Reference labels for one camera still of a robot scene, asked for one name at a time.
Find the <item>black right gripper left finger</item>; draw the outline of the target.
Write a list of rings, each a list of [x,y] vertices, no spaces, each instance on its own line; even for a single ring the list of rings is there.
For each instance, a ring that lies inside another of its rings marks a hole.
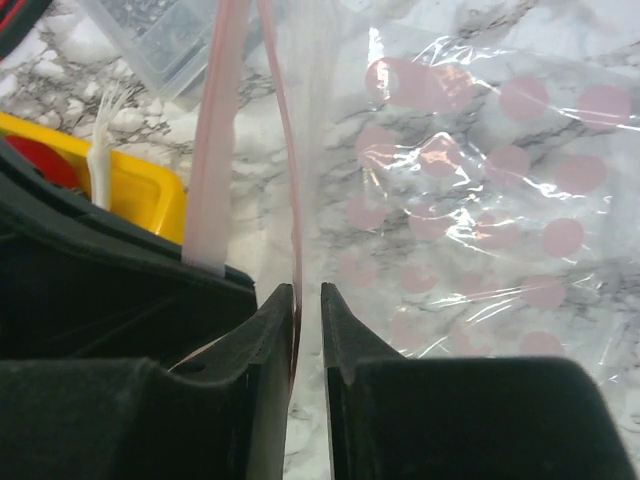
[[[5,361],[5,479],[279,479],[293,290],[174,370],[148,359]]]

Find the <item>clear pink dotted zip bag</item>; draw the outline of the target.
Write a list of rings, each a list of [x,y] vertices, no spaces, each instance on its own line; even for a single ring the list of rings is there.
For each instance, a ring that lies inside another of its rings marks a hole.
[[[302,357],[335,284],[401,355],[561,356],[608,395],[639,339],[639,76],[439,35],[427,1],[223,1],[196,130],[183,258],[294,285]],[[284,201],[232,244],[249,26],[272,78]]]

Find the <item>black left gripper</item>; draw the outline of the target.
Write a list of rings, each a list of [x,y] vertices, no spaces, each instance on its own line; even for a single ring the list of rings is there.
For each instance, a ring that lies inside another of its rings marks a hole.
[[[3,359],[177,360],[256,309],[246,274],[182,263],[177,245],[50,184],[2,145]]]

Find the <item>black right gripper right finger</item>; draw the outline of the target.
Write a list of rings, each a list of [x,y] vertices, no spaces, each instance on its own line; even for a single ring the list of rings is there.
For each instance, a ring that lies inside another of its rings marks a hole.
[[[632,479],[604,399],[558,357],[403,357],[321,288],[336,479]]]

